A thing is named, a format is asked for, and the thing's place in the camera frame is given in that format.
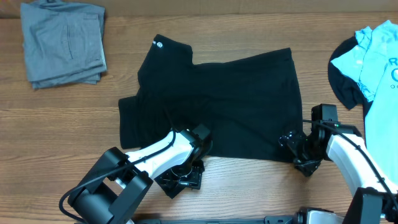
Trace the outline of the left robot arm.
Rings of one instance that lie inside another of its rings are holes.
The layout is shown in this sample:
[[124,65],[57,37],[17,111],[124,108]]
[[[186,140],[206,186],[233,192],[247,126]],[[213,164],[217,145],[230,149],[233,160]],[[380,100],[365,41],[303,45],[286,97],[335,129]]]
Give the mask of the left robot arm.
[[108,149],[80,183],[60,200],[76,211],[81,223],[131,223],[154,182],[174,198],[183,189],[201,187],[202,159],[211,150],[210,130],[172,129],[162,140],[139,151]]

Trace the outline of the black polo shirt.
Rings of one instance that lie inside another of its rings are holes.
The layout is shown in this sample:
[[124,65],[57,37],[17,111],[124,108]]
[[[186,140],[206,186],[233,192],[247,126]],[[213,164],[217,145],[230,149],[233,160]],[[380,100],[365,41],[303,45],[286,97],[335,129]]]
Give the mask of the black polo shirt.
[[191,46],[162,35],[138,73],[139,90],[118,102],[120,144],[144,148],[172,128],[204,125],[211,156],[292,162],[279,145],[301,131],[302,99],[290,49],[225,63],[193,63]]

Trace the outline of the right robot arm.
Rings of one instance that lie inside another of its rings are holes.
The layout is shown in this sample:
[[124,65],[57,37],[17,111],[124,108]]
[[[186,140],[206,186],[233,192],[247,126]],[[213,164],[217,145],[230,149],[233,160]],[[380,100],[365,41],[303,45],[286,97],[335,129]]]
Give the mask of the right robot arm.
[[311,110],[311,133],[291,131],[279,139],[293,155],[295,169],[311,176],[322,161],[339,168],[353,196],[344,217],[321,208],[302,207],[276,223],[397,223],[397,185],[368,153],[364,139],[353,125],[341,124],[335,105],[320,104]]

